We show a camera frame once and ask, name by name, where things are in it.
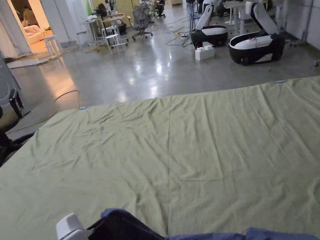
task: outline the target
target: white box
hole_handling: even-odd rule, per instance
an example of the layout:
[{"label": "white box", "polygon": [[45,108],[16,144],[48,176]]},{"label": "white box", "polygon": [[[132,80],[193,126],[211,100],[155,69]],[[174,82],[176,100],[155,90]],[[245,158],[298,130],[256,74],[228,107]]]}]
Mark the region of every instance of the white box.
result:
[{"label": "white box", "polygon": [[211,46],[199,47],[195,50],[195,55],[199,61],[214,57],[214,48]]}]

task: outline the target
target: bed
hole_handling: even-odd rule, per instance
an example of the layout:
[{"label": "bed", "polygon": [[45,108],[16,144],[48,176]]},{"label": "bed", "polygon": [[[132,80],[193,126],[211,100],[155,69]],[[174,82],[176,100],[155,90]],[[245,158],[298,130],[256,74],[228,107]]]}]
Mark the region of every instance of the bed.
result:
[{"label": "bed", "polygon": [[124,208],[162,234],[320,237],[320,77],[68,110],[0,168],[1,239]]}]

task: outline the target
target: power strip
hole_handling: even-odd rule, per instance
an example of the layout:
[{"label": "power strip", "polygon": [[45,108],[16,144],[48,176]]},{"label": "power strip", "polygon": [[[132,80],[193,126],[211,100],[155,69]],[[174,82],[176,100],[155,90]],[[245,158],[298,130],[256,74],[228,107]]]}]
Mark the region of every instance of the power strip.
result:
[{"label": "power strip", "polygon": [[188,38],[188,34],[180,35],[181,40],[186,40]]}]

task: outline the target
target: dark blue cloth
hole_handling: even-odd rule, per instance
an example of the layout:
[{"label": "dark blue cloth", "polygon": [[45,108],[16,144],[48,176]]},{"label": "dark blue cloth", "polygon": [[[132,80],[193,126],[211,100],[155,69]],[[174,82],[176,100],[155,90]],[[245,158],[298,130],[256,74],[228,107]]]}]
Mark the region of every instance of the dark blue cloth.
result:
[{"label": "dark blue cloth", "polygon": [[309,234],[280,233],[259,228],[248,228],[245,235],[238,233],[207,233],[163,237],[123,209],[109,208],[101,214],[104,234],[108,240],[319,240]]}]

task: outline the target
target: blue clip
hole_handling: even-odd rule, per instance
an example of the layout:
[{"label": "blue clip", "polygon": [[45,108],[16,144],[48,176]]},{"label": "blue clip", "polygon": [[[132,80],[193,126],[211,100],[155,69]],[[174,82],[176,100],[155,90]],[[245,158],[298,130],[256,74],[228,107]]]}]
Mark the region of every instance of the blue clip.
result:
[{"label": "blue clip", "polygon": [[276,81],[275,83],[285,83],[287,80]]}]

